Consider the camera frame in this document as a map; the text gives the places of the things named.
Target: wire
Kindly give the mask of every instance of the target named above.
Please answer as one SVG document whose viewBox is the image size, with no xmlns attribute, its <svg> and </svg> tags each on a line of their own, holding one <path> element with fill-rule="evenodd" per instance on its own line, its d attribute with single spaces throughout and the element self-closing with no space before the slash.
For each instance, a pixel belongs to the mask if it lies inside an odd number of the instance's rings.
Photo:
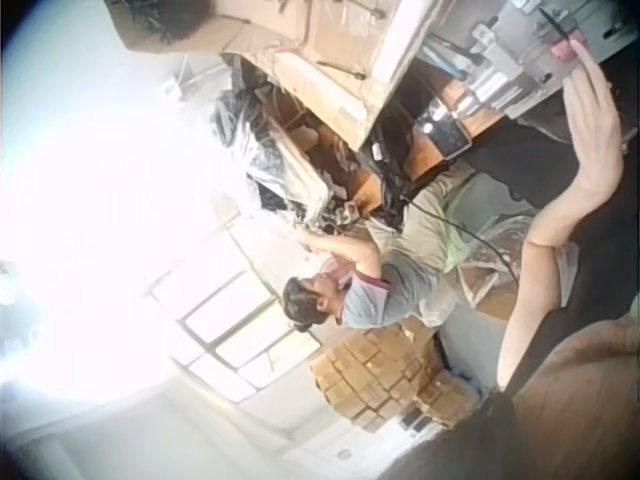
<svg viewBox="0 0 640 480">
<path fill-rule="evenodd" d="M 428 215 L 429 217 L 433 217 L 436 218 L 438 220 L 440 220 L 441 222 L 444 222 L 448 225 L 451 225 L 452 227 L 456 228 L 457 230 L 460 230 L 464 233 L 466 233 L 467 235 L 475 238 L 476 240 L 478 240 L 480 243 L 482 243 L 483 245 L 485 245 L 487 248 L 489 248 L 491 251 L 493 251 L 496 255 L 498 255 L 498 259 L 500 259 L 500 262 L 507 268 L 507 270 L 509 271 L 509 273 L 511 274 L 511 277 L 513 278 L 513 281 L 516 283 L 516 287 L 519 288 L 520 287 L 520 282 L 518 281 L 518 277 L 516 277 L 516 274 L 513 272 L 513 269 L 511 268 L 511 265 L 509 265 L 509 262 L 507 262 L 504 257 L 502 256 L 502 254 L 500 253 L 500 251 L 494 247 L 493 245 L 491 245 L 489 242 L 487 242 L 486 240 L 480 238 L 478 235 L 476 235 L 475 233 L 467 230 L 465 227 L 463 227 L 462 225 L 458 225 L 457 223 L 454 223 L 450 220 L 447 220 L 446 218 L 442 218 L 438 215 L 436 215 L 435 213 L 431 213 L 427 210 L 425 210 L 424 208 L 422 208 L 421 206 L 419 206 L 418 204 L 416 204 L 413 200 L 410 200 L 409 198 L 405 197 L 404 195 L 401 196 L 401 198 L 403 200 L 406 200 L 407 202 L 409 202 L 411 205 L 413 205 L 414 207 L 416 207 L 418 210 L 420 210 L 422 213 L 424 213 L 425 215 Z"/>
</svg>

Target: woman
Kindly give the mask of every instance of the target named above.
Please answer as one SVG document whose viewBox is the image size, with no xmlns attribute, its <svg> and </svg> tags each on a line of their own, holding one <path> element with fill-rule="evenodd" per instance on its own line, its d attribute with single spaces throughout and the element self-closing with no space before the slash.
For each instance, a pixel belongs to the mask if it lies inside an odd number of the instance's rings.
<svg viewBox="0 0 640 480">
<path fill-rule="evenodd" d="M 637 316 L 595 323 L 548 356 L 537 347 L 541 325 L 558 320 L 555 249 L 609 199 L 622 174 L 620 124 L 604 74 L 581 44 L 571 46 L 583 64 L 564 88 L 579 170 L 536 216 L 523 247 L 498 364 L 500 391 L 381 479 L 640 478 Z"/>
</svg>

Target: pink object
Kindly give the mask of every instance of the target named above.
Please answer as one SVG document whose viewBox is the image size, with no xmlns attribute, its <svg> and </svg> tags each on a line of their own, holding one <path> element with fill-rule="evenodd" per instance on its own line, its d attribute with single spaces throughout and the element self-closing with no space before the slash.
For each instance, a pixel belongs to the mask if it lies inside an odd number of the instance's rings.
<svg viewBox="0 0 640 480">
<path fill-rule="evenodd" d="M 586 46 L 587 44 L 587 40 L 584 38 L 584 35 L 582 35 L 582 32 L 580 30 L 574 30 L 573 32 L 571 32 L 569 34 L 569 38 L 577 40 L 582 45 Z M 554 57 L 556 57 L 563 63 L 572 62 L 576 58 L 576 54 L 573 51 L 573 48 L 571 48 L 569 42 L 564 38 L 551 47 L 551 53 Z"/>
</svg>

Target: gray t-shirt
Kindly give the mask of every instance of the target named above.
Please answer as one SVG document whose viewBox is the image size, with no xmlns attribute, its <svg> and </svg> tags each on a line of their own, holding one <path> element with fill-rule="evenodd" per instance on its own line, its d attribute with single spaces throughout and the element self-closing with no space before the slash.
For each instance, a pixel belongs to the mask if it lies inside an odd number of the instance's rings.
<svg viewBox="0 0 640 480">
<path fill-rule="evenodd" d="M 399 322 L 416 310 L 435 284 L 433 270 L 400 252 L 389 252 L 382 259 L 381 279 L 355 272 L 344 298 L 342 324 L 368 329 Z"/>
</svg>

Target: woman's arm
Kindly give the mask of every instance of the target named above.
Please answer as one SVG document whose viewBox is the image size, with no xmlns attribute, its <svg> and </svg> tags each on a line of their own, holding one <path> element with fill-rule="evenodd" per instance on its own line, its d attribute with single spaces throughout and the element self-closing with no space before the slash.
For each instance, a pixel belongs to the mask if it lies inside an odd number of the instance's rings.
<svg viewBox="0 0 640 480">
<path fill-rule="evenodd" d="M 564 101 L 580 167 L 569 188 L 536 216 L 524 243 L 518 298 L 498 362 L 502 387 L 543 318 L 560 306 L 556 249 L 580 220 L 611 197 L 622 175 L 620 121 L 609 86 L 586 49 L 574 41 L 571 46 L 582 66 L 565 79 Z"/>
<path fill-rule="evenodd" d="M 296 238 L 312 249 L 331 252 L 356 264 L 356 270 L 371 278 L 382 275 L 380 250 L 373 240 L 347 236 L 317 235 L 303 227 L 296 227 Z"/>
</svg>

